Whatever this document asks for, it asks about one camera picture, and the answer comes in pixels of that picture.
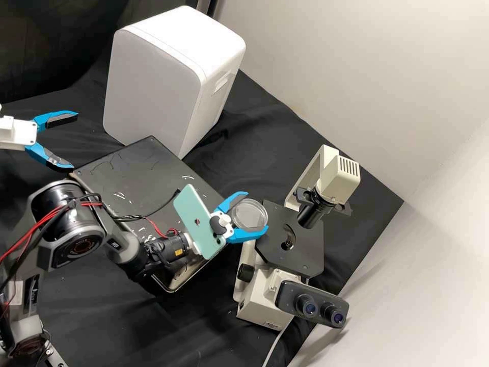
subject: white cable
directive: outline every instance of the white cable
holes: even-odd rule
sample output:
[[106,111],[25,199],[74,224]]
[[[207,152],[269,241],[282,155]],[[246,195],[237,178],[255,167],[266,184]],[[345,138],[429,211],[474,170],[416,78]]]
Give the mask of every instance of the white cable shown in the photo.
[[275,338],[274,343],[271,345],[270,351],[266,355],[265,362],[263,362],[263,365],[261,367],[266,367],[266,364],[268,363],[268,360],[270,359],[271,354],[274,352],[275,346],[277,345],[277,343],[279,342],[280,338],[282,337],[282,334],[284,333],[285,329],[287,329],[287,327],[289,326],[289,324],[292,322],[293,319],[294,318],[290,319],[290,321],[287,323],[287,325],[285,325],[285,327],[279,332],[279,334]]

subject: petri dish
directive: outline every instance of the petri dish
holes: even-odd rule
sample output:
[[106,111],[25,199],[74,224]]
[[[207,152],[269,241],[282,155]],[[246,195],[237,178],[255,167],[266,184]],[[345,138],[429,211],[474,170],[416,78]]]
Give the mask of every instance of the petri dish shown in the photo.
[[233,223],[246,232],[261,231],[267,224],[268,213],[265,207],[254,199],[243,199],[231,208]]

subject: white container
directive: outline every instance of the white container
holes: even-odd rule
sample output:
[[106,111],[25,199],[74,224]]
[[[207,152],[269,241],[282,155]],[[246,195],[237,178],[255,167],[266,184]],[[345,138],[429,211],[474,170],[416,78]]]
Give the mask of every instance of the white container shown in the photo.
[[154,135],[184,157],[217,122],[245,48],[240,36],[187,6],[118,30],[105,130],[126,145]]

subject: wire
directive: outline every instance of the wire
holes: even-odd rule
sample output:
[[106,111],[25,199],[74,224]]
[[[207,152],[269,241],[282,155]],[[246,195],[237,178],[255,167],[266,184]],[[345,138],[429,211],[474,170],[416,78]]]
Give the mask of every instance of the wire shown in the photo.
[[167,206],[174,198],[180,193],[180,189],[176,189],[173,195],[162,205],[160,205],[157,209],[153,210],[151,213],[148,213],[146,215],[140,215],[140,214],[135,214],[135,215],[126,215],[126,216],[114,216],[111,214],[111,211],[107,210],[109,215],[111,216],[112,219],[114,219],[117,222],[135,222],[138,221],[139,219],[144,219],[145,217],[151,217],[153,214],[156,212],[160,211],[163,209],[165,206]]
[[[64,214],[67,210],[72,208],[72,203],[75,200],[83,200],[85,198],[88,198],[90,196],[98,196],[100,198],[100,194],[93,193],[93,194],[87,194],[84,196],[81,196],[76,199],[70,200],[66,205],[61,205],[53,210],[51,210],[48,214],[46,214],[39,222],[37,222],[23,237],[20,238],[7,252],[5,252],[2,256],[0,256],[0,263],[13,251],[15,251],[24,241],[25,239],[28,239],[28,241],[25,244],[25,248],[23,249],[22,253],[20,254],[19,258],[17,259],[17,262],[12,266],[10,269],[9,275],[7,279],[0,285],[0,293],[5,289],[6,285],[8,282],[12,279],[12,277],[17,273],[18,269],[20,266],[23,264],[29,253],[39,244],[41,241],[42,237],[44,236],[44,233],[47,231],[47,229],[56,221],[58,218]],[[103,205],[102,202],[82,202],[81,206],[101,206]],[[32,235],[36,229],[38,229],[41,225],[44,223],[47,224],[40,230],[36,238],[30,243],[30,240],[32,238]]]
[[160,237],[163,237],[164,239],[168,239],[168,237],[166,235],[164,235],[158,228],[158,226],[156,224],[154,224],[154,222],[149,219],[149,218],[146,218],[146,217],[143,217],[143,219],[146,219],[154,228],[154,230],[156,231],[156,233],[158,234],[158,236]]
[[290,325],[290,323],[292,322],[293,319],[294,318],[290,319],[290,321],[287,323],[287,325],[285,325],[285,327],[279,332],[279,334],[277,335],[277,337],[274,340],[274,343],[271,345],[270,350],[268,351],[268,354],[266,355],[265,361],[263,362],[263,365],[261,367],[266,367],[266,365],[268,364],[268,361],[270,360],[272,353],[275,350],[275,347],[277,346],[277,343],[279,342],[280,338],[284,334],[285,329],[287,329],[287,327]]
[[54,213],[57,213],[56,211],[59,210],[62,206],[58,206],[55,209],[51,210],[48,214],[46,214],[39,222],[37,222],[34,227],[32,227],[24,236],[22,236],[12,247],[10,247],[2,256],[0,256],[0,264],[2,263],[5,258],[14,252],[24,241],[25,239],[29,236],[32,235],[32,233],[39,228],[41,225],[43,225],[49,218],[52,216]]
[[39,356],[39,359],[37,360],[36,365],[35,365],[34,367],[37,367],[37,366],[38,366],[38,364],[39,364],[39,362],[41,361],[41,359],[42,359],[42,357],[44,356],[44,354],[45,354],[45,353],[47,352],[47,350],[48,350],[49,348],[51,348],[51,346],[52,346],[52,336],[51,336],[51,333],[50,333],[49,331],[47,331],[46,329],[44,329],[44,328],[42,329],[42,331],[43,331],[43,333],[45,333],[45,334],[47,335],[47,339],[46,339],[46,341],[47,341],[48,343],[47,343],[47,346],[43,348],[42,353],[41,353],[41,355]]
[[[19,270],[20,266],[25,261],[25,259],[29,255],[29,253],[38,245],[39,242],[41,242],[41,239],[44,236],[44,233],[52,226],[52,224],[54,222],[56,222],[61,217],[61,215],[63,215],[68,209],[70,209],[72,202],[73,201],[70,201],[68,204],[62,206],[61,209],[59,209],[57,212],[54,212],[54,211],[49,212],[46,216],[44,216],[44,218],[42,220],[40,220],[38,223],[36,223],[36,225],[33,228],[31,228],[29,230],[29,232],[27,232],[24,235],[24,237],[27,237],[29,234],[32,235],[32,233],[37,228],[39,228],[40,225],[42,225],[45,221],[47,221],[46,225],[44,227],[42,227],[42,229],[39,231],[38,235],[34,238],[32,243],[30,243],[28,245],[26,251],[20,256],[19,260],[10,269],[10,272],[9,272],[9,275],[7,276],[7,279],[5,279],[5,281],[0,285],[0,293],[5,289],[5,286],[13,278],[13,276],[17,272],[17,270]],[[5,258],[5,255],[8,252],[12,252],[12,249],[14,248],[14,246],[12,246],[9,251],[7,251],[5,254],[3,254],[2,257]]]
[[[22,252],[20,253],[20,255],[17,258],[17,261],[19,261],[20,256],[25,252],[27,245],[31,241],[31,238],[32,238],[32,235],[29,235],[29,237],[27,238],[27,241],[25,242],[24,248],[22,249]],[[7,312],[7,309],[9,308],[10,303],[15,298],[16,294],[17,294],[17,273],[15,273],[15,276],[14,276],[14,292],[13,292],[13,295],[12,295],[12,297],[10,297],[10,299],[5,304],[4,311],[2,312],[2,315],[0,316],[0,320],[4,318],[5,313]]]

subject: white wall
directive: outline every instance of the white wall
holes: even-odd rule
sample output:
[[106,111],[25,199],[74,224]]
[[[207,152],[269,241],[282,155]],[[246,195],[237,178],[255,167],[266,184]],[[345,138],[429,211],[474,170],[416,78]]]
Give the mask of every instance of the white wall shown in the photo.
[[489,363],[489,122],[404,203],[290,367]]
[[403,198],[489,116],[487,0],[220,0],[242,69]]

